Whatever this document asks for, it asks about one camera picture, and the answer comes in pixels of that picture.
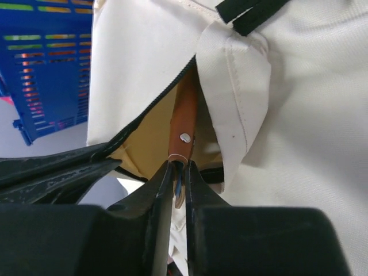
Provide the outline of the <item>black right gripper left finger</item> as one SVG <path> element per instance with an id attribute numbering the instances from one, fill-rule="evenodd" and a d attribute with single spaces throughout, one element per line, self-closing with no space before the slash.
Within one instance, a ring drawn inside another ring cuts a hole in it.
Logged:
<path id="1" fill-rule="evenodd" d="M 174 166 L 107 209 L 2 204 L 2 275 L 165 275 Z"/>

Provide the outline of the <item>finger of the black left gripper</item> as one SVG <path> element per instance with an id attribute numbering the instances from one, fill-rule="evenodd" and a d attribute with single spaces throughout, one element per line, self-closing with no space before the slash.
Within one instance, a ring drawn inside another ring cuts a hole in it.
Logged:
<path id="1" fill-rule="evenodd" d="M 47 156 L 1 158 L 2 204 L 77 204 L 96 181 L 121 164 L 106 144 Z"/>

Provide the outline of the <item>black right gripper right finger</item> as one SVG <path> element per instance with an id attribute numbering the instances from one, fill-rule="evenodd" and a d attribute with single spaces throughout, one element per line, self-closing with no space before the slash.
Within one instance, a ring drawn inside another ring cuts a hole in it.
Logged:
<path id="1" fill-rule="evenodd" d="M 190 275 L 350 275 L 328 217 L 314 208 L 231 206 L 185 170 Z"/>

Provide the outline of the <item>brown leather wallet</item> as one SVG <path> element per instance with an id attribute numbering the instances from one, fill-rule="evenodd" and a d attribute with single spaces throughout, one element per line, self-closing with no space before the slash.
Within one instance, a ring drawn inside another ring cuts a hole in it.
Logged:
<path id="1" fill-rule="evenodd" d="M 168 144 L 168 161 L 173 163 L 176 169 L 174 195 L 177 209 L 185 199 L 184 170 L 193 152 L 197 105 L 197 88 L 193 85 L 178 85 Z"/>

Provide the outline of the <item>beige canvas backpack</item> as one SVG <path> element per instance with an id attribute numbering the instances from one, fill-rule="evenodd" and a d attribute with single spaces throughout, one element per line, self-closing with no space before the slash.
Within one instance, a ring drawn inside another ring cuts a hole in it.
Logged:
<path id="1" fill-rule="evenodd" d="M 367 2 L 95 1 L 88 145 L 150 179 L 200 79 L 192 158 L 230 204 L 308 206 L 367 274 Z"/>

